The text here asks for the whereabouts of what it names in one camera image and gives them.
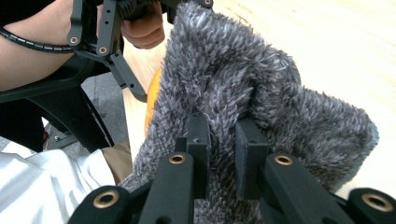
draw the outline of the wooden floor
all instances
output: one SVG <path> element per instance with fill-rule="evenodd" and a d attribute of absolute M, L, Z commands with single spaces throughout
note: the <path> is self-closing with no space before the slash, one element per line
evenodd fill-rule
<path fill-rule="evenodd" d="M 214 10 L 250 24 L 267 43 L 292 56 L 307 88 L 365 109 L 379 129 L 380 142 L 339 195 L 371 187 L 396 198 L 396 2 L 215 0 Z M 153 50 L 129 45 L 125 51 L 147 87 L 161 66 L 165 42 Z M 138 149 L 146 105 L 128 90 L 124 102 L 132 148 Z"/>

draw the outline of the fuzzy gray fabric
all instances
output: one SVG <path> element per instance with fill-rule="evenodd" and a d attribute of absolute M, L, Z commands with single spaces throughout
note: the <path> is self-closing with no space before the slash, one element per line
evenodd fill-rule
<path fill-rule="evenodd" d="M 235 194 L 234 125 L 248 112 L 274 152 L 298 157 L 327 190 L 359 170 L 378 134 L 367 114 L 301 85 L 294 61 L 252 29 L 194 3 L 183 4 L 168 42 L 161 90 L 134 172 L 120 185 L 139 188 L 162 156 L 185 137 L 188 116 L 208 119 L 212 157 L 207 200 L 195 201 L 195 223 L 261 223 L 258 203 Z"/>

